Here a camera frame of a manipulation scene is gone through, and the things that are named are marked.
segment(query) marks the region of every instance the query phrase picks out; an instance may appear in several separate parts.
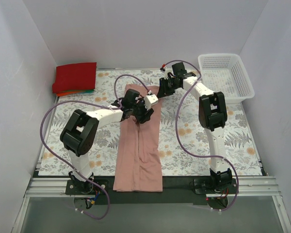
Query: white plastic basket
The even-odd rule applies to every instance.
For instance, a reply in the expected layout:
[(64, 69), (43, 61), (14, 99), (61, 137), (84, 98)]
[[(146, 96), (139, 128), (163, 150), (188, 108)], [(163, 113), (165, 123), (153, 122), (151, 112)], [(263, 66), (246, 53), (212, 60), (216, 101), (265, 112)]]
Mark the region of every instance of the white plastic basket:
[(240, 103), (254, 96), (243, 61), (237, 54), (213, 53), (198, 57), (202, 83), (212, 91), (222, 91), (226, 103)]

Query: floral tablecloth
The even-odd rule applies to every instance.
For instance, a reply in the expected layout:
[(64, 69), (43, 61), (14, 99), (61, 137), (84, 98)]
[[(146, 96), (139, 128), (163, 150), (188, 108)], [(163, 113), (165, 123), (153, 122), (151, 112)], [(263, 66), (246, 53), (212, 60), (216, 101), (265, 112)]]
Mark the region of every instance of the floral tablecloth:
[[(108, 106), (114, 100), (113, 83), (121, 74), (132, 74), (141, 78), (146, 85), (159, 85), (163, 74), (159, 70), (110, 70), (97, 71), (96, 88), (92, 94), (75, 94), (60, 97), (65, 100), (82, 100)], [(126, 84), (138, 81), (124, 77), (117, 82), (119, 97), (123, 96)], [(160, 125), (159, 155), (164, 176), (209, 175), (210, 159), (198, 159), (186, 154), (179, 146), (175, 133), (175, 115), (184, 90), (166, 97), (162, 104)], [(234, 164), (239, 175), (261, 175), (258, 158), (240, 104), (227, 105), (228, 120), (225, 127), (225, 145), (227, 158)], [(47, 144), (61, 157), (69, 160), (59, 136), (74, 110), (92, 111), (98, 108), (67, 103), (57, 107), (49, 131)], [(209, 155), (209, 145), (204, 129), (198, 121), (198, 102), (192, 96), (184, 101), (180, 111), (178, 132), (185, 147), (199, 155)], [(115, 174), (117, 146), (120, 135), (120, 123), (107, 125), (97, 131), (94, 145), (89, 151), (90, 166), (95, 176)], [(71, 169), (44, 151), (39, 175), (67, 175)]]

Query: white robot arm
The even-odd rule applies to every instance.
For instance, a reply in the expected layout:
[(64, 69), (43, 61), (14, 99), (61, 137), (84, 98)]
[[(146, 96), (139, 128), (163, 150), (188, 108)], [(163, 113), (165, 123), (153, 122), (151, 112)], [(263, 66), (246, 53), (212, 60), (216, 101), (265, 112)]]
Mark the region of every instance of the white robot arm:
[[(196, 77), (189, 77), (183, 80), (183, 89), (189, 90), (195, 80)], [(195, 99), (199, 100), (202, 96), (213, 96), (214, 92), (202, 83), (197, 83), (191, 90), (191, 94), (195, 97)], [(224, 127), (214, 128), (213, 130), (206, 127), (204, 128), (208, 138), (210, 155), (220, 155), (225, 158)], [(226, 171), (229, 168), (229, 165), (224, 161), (224, 159), (211, 158), (210, 168), (213, 172), (217, 173), (219, 171)]]
[[(120, 107), (115, 101), (110, 109), (100, 109), (91, 112), (75, 110), (61, 133), (60, 140), (68, 150), (71, 163), (81, 175), (93, 179), (90, 168), (88, 151), (93, 145), (97, 129), (115, 122), (120, 122), (135, 116), (136, 120), (143, 124), (150, 120), (154, 112), (152, 106), (158, 103), (158, 98), (151, 92), (145, 97), (141, 97), (138, 91), (129, 89), (125, 96), (120, 98), (122, 108), (115, 110), (112, 108)], [(90, 185), (75, 171), (69, 173), (74, 185), (87, 193)]]
[[(184, 64), (176, 63), (172, 69), (162, 67), (165, 77), (160, 79), (158, 98), (170, 96), (178, 88), (189, 90), (196, 81), (196, 75), (185, 70)], [(224, 189), (232, 183), (232, 173), (226, 157), (224, 127), (227, 121), (226, 104), (222, 92), (213, 92), (201, 82), (197, 83), (190, 94), (199, 101), (198, 118), (207, 134), (211, 157), (210, 178), (215, 189)]]

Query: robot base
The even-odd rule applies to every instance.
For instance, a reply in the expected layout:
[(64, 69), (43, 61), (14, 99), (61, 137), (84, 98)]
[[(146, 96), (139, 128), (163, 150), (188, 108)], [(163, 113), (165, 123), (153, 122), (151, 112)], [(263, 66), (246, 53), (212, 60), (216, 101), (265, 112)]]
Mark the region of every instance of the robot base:
[[(108, 180), (94, 180), (95, 183), (99, 184), (100, 186), (104, 185), (104, 189), (108, 192), (109, 187), (109, 181)], [(66, 195), (95, 195), (96, 194), (96, 186), (92, 189), (92, 191), (84, 193), (81, 190), (79, 190), (76, 186), (73, 185), (72, 180), (67, 181), (66, 185)]]
[[(196, 194), (214, 194), (215, 188), (211, 187), (211, 177), (210, 176), (200, 176), (194, 179), (195, 193)], [(237, 190), (236, 180), (232, 179), (232, 184), (226, 186), (228, 188), (228, 193), (235, 194)]]

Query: white enclosure wall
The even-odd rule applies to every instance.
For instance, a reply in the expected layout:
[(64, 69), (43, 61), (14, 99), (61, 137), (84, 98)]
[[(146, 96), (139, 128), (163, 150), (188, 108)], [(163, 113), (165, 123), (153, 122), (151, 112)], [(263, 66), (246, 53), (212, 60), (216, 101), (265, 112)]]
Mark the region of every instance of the white enclosure wall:
[(203, 53), (239, 54), (267, 0), (24, 0), (58, 65), (100, 68), (197, 64)]
[(21, 0), (0, 0), (0, 233), (9, 233), (54, 101), (55, 61)]
[(291, 0), (269, 0), (241, 57), (255, 90), (245, 111), (291, 221)]

